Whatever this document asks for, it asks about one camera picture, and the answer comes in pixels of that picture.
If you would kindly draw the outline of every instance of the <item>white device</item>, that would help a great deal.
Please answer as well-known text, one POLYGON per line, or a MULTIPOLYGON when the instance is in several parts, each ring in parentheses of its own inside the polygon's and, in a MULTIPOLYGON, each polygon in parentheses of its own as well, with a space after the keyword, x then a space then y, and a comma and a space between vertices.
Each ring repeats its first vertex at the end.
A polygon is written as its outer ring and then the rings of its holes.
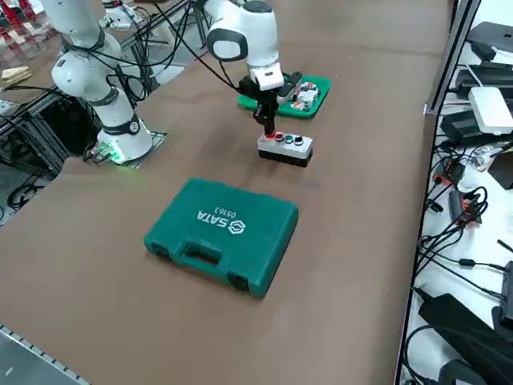
MULTIPOLYGON (((114 74, 118 61, 89 53, 87 49, 119 59, 121 46, 105 33, 95 18, 88 0, 41 0, 54 28, 69 36, 72 45, 55 64, 51 74, 55 85, 65 94, 85 99, 95 110, 102 130, 99 142, 118 151, 114 162, 122 164, 151 150, 150 132, 134 112, 124 91, 112 87, 107 75, 114 74)), ((113 3, 123 5, 120 0, 113 3)))
POLYGON ((493 135, 510 134, 513 131, 513 118, 497 87, 472 87, 469 100, 479 130, 493 135))
POLYGON ((262 158, 306 167, 313 153, 312 138, 277 132, 262 135, 256 142, 262 158))
POLYGON ((196 0, 212 16, 207 48, 221 62, 247 59, 251 80, 261 91, 283 86, 278 62, 277 24, 266 2, 196 0))

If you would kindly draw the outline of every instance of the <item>electronic components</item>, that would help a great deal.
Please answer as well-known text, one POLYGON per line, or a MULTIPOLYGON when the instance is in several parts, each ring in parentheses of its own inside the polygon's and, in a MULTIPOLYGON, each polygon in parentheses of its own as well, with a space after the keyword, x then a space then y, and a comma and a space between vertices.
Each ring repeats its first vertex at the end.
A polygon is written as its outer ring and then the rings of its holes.
POLYGON ((274 136, 262 135, 257 141, 261 158, 306 167, 313 154, 312 138, 277 132, 274 136))

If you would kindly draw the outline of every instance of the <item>metal frame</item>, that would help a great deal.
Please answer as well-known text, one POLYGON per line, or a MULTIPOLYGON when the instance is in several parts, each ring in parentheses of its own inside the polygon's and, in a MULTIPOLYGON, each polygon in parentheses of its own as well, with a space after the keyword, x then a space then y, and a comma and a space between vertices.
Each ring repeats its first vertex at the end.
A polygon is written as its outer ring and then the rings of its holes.
POLYGON ((458 64, 463 44, 467 40, 468 31, 472 26, 481 1, 461 0, 442 55, 442 62, 434 78, 433 89, 424 106, 424 115, 437 115, 440 112, 454 69, 458 64))
POLYGON ((77 384, 89 385, 88 381, 86 381, 80 375, 77 375, 70 368, 64 366, 56 359, 49 356, 43 349, 39 349, 38 347, 34 346, 30 342, 26 341, 22 336, 14 333, 11 329, 7 328, 4 325, 0 325, 0 338, 1 337, 7 338, 8 340, 12 341, 13 343, 18 344, 20 347, 29 351, 34 356, 39 357, 40 359, 46 361, 54 369, 56 369, 57 371, 60 371, 65 376, 67 376, 70 380, 75 381, 77 384))

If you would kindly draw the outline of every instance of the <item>black device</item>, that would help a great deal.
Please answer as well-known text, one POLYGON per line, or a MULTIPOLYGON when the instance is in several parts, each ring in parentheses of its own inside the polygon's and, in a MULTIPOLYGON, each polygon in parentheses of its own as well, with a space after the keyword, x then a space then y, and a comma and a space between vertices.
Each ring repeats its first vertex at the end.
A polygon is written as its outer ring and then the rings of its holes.
MULTIPOLYGON (((513 71, 508 64, 482 63, 481 66, 471 66, 471 69, 483 86, 497 87, 504 99, 513 99, 513 71)), ((454 85, 452 91, 460 99, 468 99, 471 88, 479 87, 468 70, 458 72, 454 85)))
POLYGON ((454 148, 483 146, 513 140, 513 132, 506 135, 493 135, 485 134, 479 130, 473 111, 445 115, 440 128, 449 138, 447 144, 454 148))
POLYGON ((513 188, 513 152, 505 152, 495 157, 488 173, 494 177, 504 189, 513 188))
POLYGON ((468 385, 487 385, 483 377, 478 375, 472 367, 459 359, 446 363, 438 375, 438 385, 456 385, 463 381, 468 385))
POLYGON ((513 261, 509 261, 506 265, 508 271, 504 273, 503 289, 501 294, 504 296, 500 302, 502 310, 500 322, 507 327, 513 328, 513 261))
POLYGON ((491 309, 491 320, 494 323, 494 330, 509 343, 513 344, 513 328, 503 325, 503 310, 500 306, 494 306, 491 309))
POLYGON ((458 185, 463 177, 465 166, 455 159, 447 159, 441 161, 437 168, 434 170, 433 180, 435 183, 451 186, 452 184, 458 185))
POLYGON ((451 294, 423 292, 418 314, 480 375, 487 385, 513 384, 513 346, 451 294))
POLYGON ((494 22, 481 22, 471 29, 467 40, 513 52, 513 27, 494 22))
POLYGON ((483 62, 491 62, 495 58, 495 55, 497 55, 495 51, 485 43, 472 42, 471 49, 483 62))
POLYGON ((449 192, 450 219, 458 224, 482 223, 476 208, 477 197, 469 197, 467 194, 459 190, 449 192))

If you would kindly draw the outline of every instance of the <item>green tool case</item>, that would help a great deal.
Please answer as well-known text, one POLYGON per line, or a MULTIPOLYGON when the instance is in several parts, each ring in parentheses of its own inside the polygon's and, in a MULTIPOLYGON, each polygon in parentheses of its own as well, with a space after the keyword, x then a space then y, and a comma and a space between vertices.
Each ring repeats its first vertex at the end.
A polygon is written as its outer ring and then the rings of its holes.
POLYGON ((297 224, 297 206, 190 179, 144 239, 150 253, 264 297, 297 224))

